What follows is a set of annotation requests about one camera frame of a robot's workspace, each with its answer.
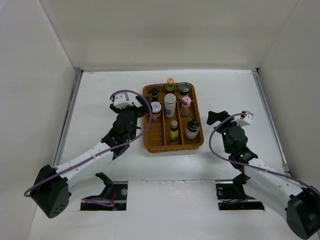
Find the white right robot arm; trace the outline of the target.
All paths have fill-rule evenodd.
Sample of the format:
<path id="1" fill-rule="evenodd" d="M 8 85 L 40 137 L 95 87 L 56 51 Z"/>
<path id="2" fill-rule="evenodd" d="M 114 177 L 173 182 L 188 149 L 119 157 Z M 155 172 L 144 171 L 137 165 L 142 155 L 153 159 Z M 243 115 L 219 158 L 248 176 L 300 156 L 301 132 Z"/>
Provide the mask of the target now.
<path id="1" fill-rule="evenodd" d="M 236 114 L 208 112 L 206 123 L 215 126 L 213 133 L 220 133 L 225 153 L 218 158 L 231 163 L 240 175 L 232 185 L 238 198 L 252 197 L 278 213 L 291 231 L 303 240 L 320 230 L 320 192 L 305 182 L 284 173 L 273 171 L 248 146 L 243 129 L 252 124 L 254 115 L 249 111 Z"/>

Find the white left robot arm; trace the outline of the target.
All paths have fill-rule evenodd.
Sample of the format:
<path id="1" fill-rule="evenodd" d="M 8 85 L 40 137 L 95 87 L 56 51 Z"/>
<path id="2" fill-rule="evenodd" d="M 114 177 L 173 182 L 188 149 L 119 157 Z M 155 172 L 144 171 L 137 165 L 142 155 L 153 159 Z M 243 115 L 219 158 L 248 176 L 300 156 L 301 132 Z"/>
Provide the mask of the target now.
<path id="1" fill-rule="evenodd" d="M 129 99 L 127 91 L 113 93 L 109 107 L 117 116 L 109 132 L 73 160 L 55 167 L 47 164 L 39 170 L 33 186 L 24 195 L 32 198 L 49 219 L 57 217 L 73 201 L 100 205 L 112 195 L 113 182 L 105 167 L 144 135 L 137 134 L 138 119 L 152 115 L 148 100 L 141 94 L 135 98 L 140 106 Z"/>

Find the small black cap bottle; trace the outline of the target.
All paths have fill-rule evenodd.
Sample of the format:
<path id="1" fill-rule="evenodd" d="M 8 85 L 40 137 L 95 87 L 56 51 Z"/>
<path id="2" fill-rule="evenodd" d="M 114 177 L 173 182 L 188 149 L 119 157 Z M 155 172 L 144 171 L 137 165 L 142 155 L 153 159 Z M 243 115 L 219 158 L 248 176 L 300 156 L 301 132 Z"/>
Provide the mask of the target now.
<path id="1" fill-rule="evenodd" d="M 153 87 L 150 90 L 150 95 L 151 95 L 152 102 L 157 102 L 158 101 L 159 91 L 158 91 L 158 89 L 156 87 Z"/>

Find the silver lid tall jar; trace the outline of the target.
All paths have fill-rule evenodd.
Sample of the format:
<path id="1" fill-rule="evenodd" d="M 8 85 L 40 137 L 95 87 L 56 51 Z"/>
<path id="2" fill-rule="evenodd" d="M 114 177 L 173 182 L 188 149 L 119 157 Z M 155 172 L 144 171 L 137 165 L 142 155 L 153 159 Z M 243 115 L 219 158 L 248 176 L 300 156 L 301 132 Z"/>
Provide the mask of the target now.
<path id="1" fill-rule="evenodd" d="M 177 98 L 173 93 L 164 96 L 164 113 L 167 118 L 172 118 L 176 112 Z"/>

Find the black stopper white bottle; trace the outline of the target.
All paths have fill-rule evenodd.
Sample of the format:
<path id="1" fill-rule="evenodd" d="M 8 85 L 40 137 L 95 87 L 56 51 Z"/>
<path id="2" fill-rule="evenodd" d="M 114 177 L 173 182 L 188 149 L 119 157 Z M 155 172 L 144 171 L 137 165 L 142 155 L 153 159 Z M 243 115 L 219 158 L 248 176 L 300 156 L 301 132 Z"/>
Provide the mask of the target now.
<path id="1" fill-rule="evenodd" d="M 194 140 L 200 130 L 200 123 L 196 119 L 190 120 L 186 125 L 185 136 L 188 140 Z"/>

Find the black cap salt grinder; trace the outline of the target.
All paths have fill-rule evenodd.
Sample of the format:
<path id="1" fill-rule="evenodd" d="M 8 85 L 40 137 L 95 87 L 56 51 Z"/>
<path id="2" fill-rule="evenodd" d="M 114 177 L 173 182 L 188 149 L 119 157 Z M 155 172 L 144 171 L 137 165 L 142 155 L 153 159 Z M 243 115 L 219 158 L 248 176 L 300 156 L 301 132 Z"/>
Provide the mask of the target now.
<path id="1" fill-rule="evenodd" d="M 181 101 L 183 97 L 188 97 L 190 89 L 191 85 L 188 82 L 181 82 L 178 85 L 178 100 Z"/>

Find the yellow label brown bottle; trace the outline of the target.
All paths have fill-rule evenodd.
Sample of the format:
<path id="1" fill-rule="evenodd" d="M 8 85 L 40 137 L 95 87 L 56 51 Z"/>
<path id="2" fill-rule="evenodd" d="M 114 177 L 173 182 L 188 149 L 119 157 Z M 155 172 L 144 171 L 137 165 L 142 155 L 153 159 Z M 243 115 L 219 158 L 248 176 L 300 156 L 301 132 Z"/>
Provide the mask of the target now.
<path id="1" fill-rule="evenodd" d="M 171 140 L 177 140 L 179 136 L 178 122 L 176 120 L 171 121 L 169 137 Z"/>

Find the white lid brown jar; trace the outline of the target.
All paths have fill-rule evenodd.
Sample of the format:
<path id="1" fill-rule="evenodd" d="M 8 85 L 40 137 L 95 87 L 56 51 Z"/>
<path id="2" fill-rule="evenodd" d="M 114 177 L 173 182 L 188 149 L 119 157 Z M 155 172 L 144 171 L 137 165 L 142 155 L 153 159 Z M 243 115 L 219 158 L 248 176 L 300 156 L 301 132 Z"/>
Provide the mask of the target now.
<path id="1" fill-rule="evenodd" d="M 153 121 L 157 121 L 162 114 L 162 104 L 158 101 L 153 101 L 150 103 L 151 110 L 152 110 L 152 117 Z"/>

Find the yellow cap sauce bottle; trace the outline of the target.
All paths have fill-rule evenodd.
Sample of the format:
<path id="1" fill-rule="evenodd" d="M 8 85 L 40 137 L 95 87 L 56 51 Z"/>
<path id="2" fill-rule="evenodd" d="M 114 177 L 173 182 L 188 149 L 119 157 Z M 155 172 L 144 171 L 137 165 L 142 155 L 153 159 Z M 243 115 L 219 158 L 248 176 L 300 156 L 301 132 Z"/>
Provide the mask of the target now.
<path id="1" fill-rule="evenodd" d="M 165 93 L 172 94 L 175 91 L 175 81 L 172 77 L 167 79 L 167 84 L 165 86 Z"/>

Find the pink lid spice jar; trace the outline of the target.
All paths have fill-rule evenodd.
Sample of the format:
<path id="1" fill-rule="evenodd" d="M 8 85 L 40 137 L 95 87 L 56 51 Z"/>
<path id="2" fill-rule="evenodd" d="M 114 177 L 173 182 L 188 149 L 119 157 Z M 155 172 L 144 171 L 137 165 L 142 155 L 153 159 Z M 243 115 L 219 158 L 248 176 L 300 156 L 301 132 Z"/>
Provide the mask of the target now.
<path id="1" fill-rule="evenodd" d="M 181 100 L 181 107 L 180 107 L 180 115 L 183 117 L 186 117 L 190 114 L 191 112 L 191 103 L 192 100 L 189 96 L 185 96 Z"/>

